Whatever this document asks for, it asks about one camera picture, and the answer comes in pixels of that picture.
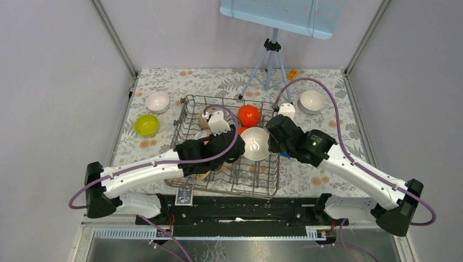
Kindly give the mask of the white ribbed bowl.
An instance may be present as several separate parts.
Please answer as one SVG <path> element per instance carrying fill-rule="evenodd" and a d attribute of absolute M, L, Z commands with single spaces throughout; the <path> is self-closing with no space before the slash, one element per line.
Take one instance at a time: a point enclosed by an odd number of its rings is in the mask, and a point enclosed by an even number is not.
<path fill-rule="evenodd" d="M 252 161 L 261 161 L 270 155 L 267 130 L 259 127 L 247 128 L 240 135 L 245 142 L 244 157 Z"/>
<path fill-rule="evenodd" d="M 317 114 L 324 109 L 325 99 L 321 93 L 309 90 L 300 95 L 299 104 L 303 112 L 307 114 Z"/>

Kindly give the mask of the grey wire dish rack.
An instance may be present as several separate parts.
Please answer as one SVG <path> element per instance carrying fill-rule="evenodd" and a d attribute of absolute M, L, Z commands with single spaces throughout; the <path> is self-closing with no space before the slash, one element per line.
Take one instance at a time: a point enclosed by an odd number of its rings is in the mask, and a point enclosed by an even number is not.
<path fill-rule="evenodd" d="M 196 133 L 200 131 L 199 115 L 210 104 L 226 106 L 234 114 L 238 113 L 241 106 L 255 106 L 262 114 L 258 123 L 260 128 L 263 128 L 267 121 L 276 115 L 272 102 L 258 100 L 189 94 L 180 102 L 182 109 L 179 119 L 174 121 L 172 146 L 194 139 Z M 199 176 L 189 176 L 170 178 L 165 182 L 172 187 L 192 188 L 203 192 L 271 199 L 280 187 L 280 155 L 271 153 L 261 161 L 251 161 L 242 156 L 234 163 L 224 163 L 204 179 L 200 179 Z"/>

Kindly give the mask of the yellow-green bowl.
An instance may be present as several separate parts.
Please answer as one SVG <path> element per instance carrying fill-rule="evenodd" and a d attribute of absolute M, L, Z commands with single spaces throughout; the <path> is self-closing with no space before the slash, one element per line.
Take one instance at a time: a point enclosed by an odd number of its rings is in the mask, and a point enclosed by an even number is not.
<path fill-rule="evenodd" d="M 144 137 L 155 136 L 159 130 L 159 119 L 152 114 L 142 115 L 135 121 L 134 130 Z"/>

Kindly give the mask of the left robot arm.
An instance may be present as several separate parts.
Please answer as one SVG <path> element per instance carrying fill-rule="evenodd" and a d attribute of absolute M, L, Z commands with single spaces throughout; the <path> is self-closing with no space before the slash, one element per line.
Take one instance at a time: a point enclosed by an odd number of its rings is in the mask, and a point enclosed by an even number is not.
<path fill-rule="evenodd" d="M 244 153 L 245 142 L 231 130 L 186 140 L 158 156 L 125 166 L 103 167 L 99 162 L 90 163 L 85 176 L 87 216 L 102 218 L 120 212 L 163 224 L 169 219 L 168 208 L 157 195 L 144 196 L 134 192 L 135 187 L 216 171 Z"/>

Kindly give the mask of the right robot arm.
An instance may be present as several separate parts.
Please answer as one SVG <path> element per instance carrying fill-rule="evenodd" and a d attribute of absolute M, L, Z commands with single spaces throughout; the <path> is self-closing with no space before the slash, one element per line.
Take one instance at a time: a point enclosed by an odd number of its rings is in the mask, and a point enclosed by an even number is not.
<path fill-rule="evenodd" d="M 363 160 L 344 153 L 340 143 L 325 132 L 303 131 L 288 116 L 277 115 L 267 124 L 272 152 L 284 152 L 300 163 L 329 171 L 368 194 L 346 198 L 323 193 L 313 208 L 314 220 L 326 225 L 333 219 L 375 222 L 395 236 L 406 236 L 424 185 L 388 175 Z"/>

